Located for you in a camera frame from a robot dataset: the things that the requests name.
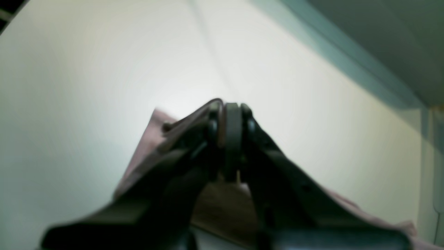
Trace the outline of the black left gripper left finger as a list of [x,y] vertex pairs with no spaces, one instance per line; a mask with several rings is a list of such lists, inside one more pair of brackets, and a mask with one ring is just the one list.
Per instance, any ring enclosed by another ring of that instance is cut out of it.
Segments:
[[172,125],[166,139],[127,176],[118,197],[73,222],[53,226],[43,250],[195,250],[195,203],[221,164],[223,101],[214,99]]

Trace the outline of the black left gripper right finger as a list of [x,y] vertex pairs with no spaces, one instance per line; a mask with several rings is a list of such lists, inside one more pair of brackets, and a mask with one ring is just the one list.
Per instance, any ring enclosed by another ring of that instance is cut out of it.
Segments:
[[260,128],[246,104],[225,105],[225,180],[248,185],[259,250],[411,250],[405,233],[336,202]]

